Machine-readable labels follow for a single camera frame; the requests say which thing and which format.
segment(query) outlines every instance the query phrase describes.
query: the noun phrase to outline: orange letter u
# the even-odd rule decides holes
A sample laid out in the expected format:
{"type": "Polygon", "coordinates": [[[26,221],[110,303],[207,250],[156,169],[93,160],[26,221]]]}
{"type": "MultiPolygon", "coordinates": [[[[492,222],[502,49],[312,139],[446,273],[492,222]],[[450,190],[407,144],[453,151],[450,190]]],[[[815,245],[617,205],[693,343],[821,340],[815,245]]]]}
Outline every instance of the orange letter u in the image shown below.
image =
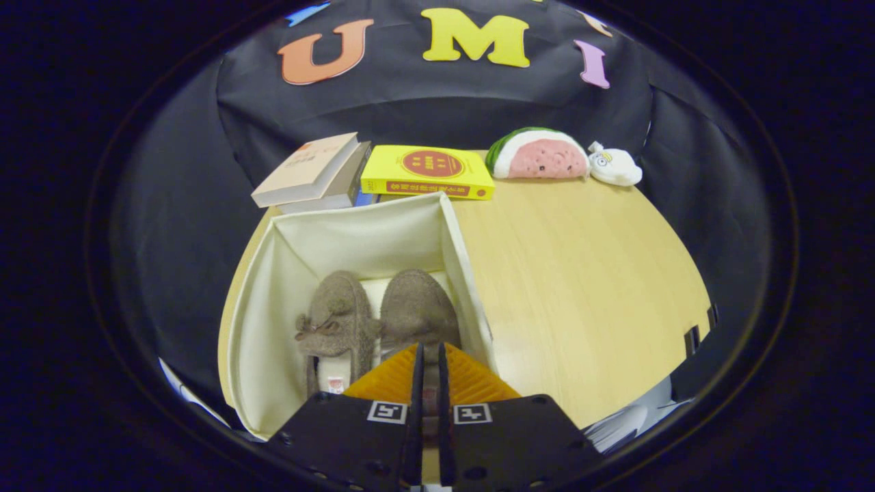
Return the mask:
{"type": "Polygon", "coordinates": [[[365,28],[373,24],[366,18],[339,25],[334,29],[340,35],[340,56],[331,63],[313,65],[313,45],[322,38],[313,34],[283,46],[277,53],[283,55],[283,79],[296,86],[323,81],[355,67],[365,55],[365,28]]]}

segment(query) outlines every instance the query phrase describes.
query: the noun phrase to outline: red circle label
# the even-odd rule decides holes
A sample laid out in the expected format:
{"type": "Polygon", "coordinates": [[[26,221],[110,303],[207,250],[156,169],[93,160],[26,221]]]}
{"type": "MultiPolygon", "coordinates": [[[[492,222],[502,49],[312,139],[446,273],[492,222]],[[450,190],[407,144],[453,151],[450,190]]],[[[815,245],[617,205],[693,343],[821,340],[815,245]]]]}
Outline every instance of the red circle label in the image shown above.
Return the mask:
{"type": "Polygon", "coordinates": [[[462,163],[438,151],[414,151],[402,159],[404,169],[426,178],[452,178],[462,173],[462,163]]]}

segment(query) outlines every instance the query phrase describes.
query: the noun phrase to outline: green rind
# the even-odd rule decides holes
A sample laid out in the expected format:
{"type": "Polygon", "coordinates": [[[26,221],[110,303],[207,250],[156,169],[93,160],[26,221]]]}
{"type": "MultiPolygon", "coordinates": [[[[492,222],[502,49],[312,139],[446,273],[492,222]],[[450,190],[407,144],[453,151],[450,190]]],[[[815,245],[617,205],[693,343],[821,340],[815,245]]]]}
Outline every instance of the green rind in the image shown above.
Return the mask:
{"type": "Polygon", "coordinates": [[[497,140],[491,147],[489,147],[489,152],[486,154],[486,168],[489,170],[490,174],[493,174],[495,169],[495,159],[498,158],[499,153],[501,153],[501,149],[504,148],[504,145],[513,137],[525,132],[525,131],[553,131],[556,133],[562,133],[559,130],[553,130],[550,128],[543,128],[541,126],[527,126],[524,128],[520,128],[518,130],[511,131],[504,137],[497,140]]]}

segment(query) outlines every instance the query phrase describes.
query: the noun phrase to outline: stuffed toy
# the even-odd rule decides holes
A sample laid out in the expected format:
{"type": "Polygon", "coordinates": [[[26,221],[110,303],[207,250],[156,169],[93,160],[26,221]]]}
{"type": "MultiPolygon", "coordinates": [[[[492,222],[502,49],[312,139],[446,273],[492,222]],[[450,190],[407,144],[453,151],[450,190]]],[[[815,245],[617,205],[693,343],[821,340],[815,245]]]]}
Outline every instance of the stuffed toy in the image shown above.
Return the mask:
{"type": "Polygon", "coordinates": [[[643,171],[635,165],[629,152],[605,149],[599,142],[589,147],[592,176],[599,181],[617,186],[633,186],[641,181],[643,171]]]}
{"type": "Polygon", "coordinates": [[[561,131],[527,127],[495,142],[486,167],[495,178],[577,178],[589,176],[586,152],[561,131]]]}

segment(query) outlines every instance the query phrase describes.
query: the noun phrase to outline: wooden table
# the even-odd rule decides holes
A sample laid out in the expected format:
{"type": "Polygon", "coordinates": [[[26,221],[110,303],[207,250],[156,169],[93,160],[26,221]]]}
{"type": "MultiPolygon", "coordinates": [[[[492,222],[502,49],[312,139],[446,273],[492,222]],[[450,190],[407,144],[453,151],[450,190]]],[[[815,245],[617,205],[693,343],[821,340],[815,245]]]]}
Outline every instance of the wooden table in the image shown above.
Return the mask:
{"type": "MultiPolygon", "coordinates": [[[[708,333],[711,303],[690,254],[634,187],[506,180],[496,182],[492,200],[455,200],[453,207],[500,376],[522,395],[551,395],[579,427],[666,377],[686,356],[683,336],[694,325],[702,337],[708,333]]],[[[277,214],[265,214],[229,289],[221,376],[230,308],[277,214]]]]}

